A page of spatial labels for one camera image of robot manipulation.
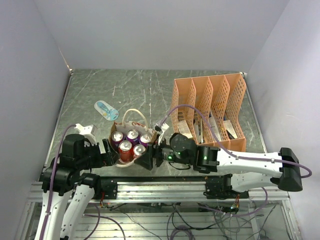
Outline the red soda can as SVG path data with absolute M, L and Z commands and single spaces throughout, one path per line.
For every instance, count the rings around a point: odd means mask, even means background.
M 124 140 L 118 146 L 120 159 L 124 163 L 129 163 L 133 160 L 133 145 L 130 141 Z

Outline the brown canvas tote bag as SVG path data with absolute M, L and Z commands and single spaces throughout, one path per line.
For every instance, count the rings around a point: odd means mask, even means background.
M 140 115 L 140 117 L 142 118 L 143 123 L 138 123 L 136 121 L 128 120 L 127 116 L 131 112 L 138 113 Z M 153 145 L 157 141 L 157 132 L 154 129 L 150 128 L 146 117 L 139 110 L 137 110 L 135 108 L 131 108 L 124 113 L 124 116 L 123 116 L 121 122 L 114 122 L 113 123 L 111 130 L 110 130 L 109 138 L 108 138 L 109 143 L 111 143 L 111 133 L 113 133 L 114 131 L 122 132 L 124 134 L 123 141 L 127 141 L 126 140 L 126 133 L 128 132 L 128 130 L 132 130 L 132 129 L 135 129 L 139 132 L 139 137 L 141 134 L 145 134 L 145 133 L 151 134 L 152 139 L 148 145 Z M 134 146 L 138 145 L 138 144 L 140 144 L 139 141 L 137 144 L 132 144 L 132 148 L 134 148 Z M 133 164 L 135 164 L 134 157 L 133 157 L 133 160 L 130 162 L 123 162 L 120 159 L 120 154 L 119 154 L 119 159 L 116 162 L 115 166 L 118 168 L 128 168 L 128 167 L 132 166 Z

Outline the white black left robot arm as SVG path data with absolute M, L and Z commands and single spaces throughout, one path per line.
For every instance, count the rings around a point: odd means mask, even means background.
M 103 139 L 102 144 L 105 153 L 81 134 L 69 134 L 61 142 L 57 156 L 40 176 L 42 209 L 35 239 L 71 240 L 91 199 L 116 199 L 117 184 L 90 172 L 116 163 L 109 141 Z

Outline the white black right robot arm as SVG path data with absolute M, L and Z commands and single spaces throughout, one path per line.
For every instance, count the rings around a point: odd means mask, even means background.
M 287 147 L 272 153 L 229 151 L 215 146 L 200 146 L 194 140 L 174 133 L 169 143 L 149 144 L 133 162 L 150 171 L 154 160 L 158 164 L 167 161 L 188 165 L 202 174 L 227 174 L 227 181 L 217 191 L 219 199 L 270 186 L 286 192 L 303 190 L 299 160 Z

